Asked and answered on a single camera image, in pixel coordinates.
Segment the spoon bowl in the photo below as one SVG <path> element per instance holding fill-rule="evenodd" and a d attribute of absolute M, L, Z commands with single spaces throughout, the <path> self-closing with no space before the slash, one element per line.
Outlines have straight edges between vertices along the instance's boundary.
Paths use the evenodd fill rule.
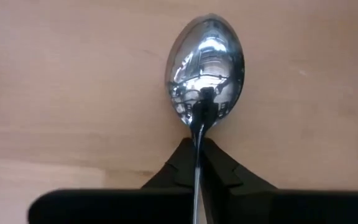
<path fill-rule="evenodd" d="M 239 39 L 222 17 L 208 14 L 192 20 L 176 39 L 165 72 L 180 119 L 190 126 L 195 122 L 194 105 L 204 100 L 216 110 L 209 125 L 222 120 L 241 94 L 244 70 Z"/>

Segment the wooden surface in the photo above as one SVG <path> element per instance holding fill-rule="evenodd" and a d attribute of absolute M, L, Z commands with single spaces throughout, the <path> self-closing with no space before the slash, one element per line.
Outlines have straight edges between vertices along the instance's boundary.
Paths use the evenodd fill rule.
<path fill-rule="evenodd" d="M 358 189 L 358 1 L 1 0 L 0 223 L 60 187 L 140 187 L 188 136 L 165 61 L 196 16 L 236 30 L 246 84 L 209 133 L 283 188 Z"/>

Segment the spoon handle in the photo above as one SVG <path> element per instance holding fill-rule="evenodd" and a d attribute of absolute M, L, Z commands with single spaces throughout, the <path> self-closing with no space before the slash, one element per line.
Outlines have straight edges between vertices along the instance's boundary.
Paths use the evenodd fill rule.
<path fill-rule="evenodd" d="M 199 133 L 193 135 L 193 142 L 196 149 L 196 164 L 195 164 L 195 185 L 194 185 L 194 201 L 193 201 L 193 224 L 198 224 L 200 220 L 199 211 L 204 207 L 201 193 L 201 174 L 202 174 L 202 166 L 201 166 L 201 144 L 204 138 L 204 125 L 202 124 L 199 130 Z"/>

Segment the black object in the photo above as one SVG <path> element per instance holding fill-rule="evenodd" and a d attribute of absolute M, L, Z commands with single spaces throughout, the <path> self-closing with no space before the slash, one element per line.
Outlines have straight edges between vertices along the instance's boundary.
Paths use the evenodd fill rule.
<path fill-rule="evenodd" d="M 358 192 L 277 189 L 210 139 L 203 152 L 208 223 L 358 224 Z M 32 204 L 29 223 L 191 223 L 194 161 L 186 138 L 141 189 L 50 192 Z"/>

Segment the metal spoon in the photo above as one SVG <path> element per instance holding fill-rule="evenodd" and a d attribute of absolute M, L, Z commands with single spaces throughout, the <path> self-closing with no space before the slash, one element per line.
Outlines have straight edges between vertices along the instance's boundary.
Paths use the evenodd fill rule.
<path fill-rule="evenodd" d="M 244 83 L 244 56 L 233 28 L 215 14 L 192 20 L 176 39 L 165 84 L 196 149 L 193 223 L 198 222 L 200 150 L 207 130 L 236 104 Z"/>

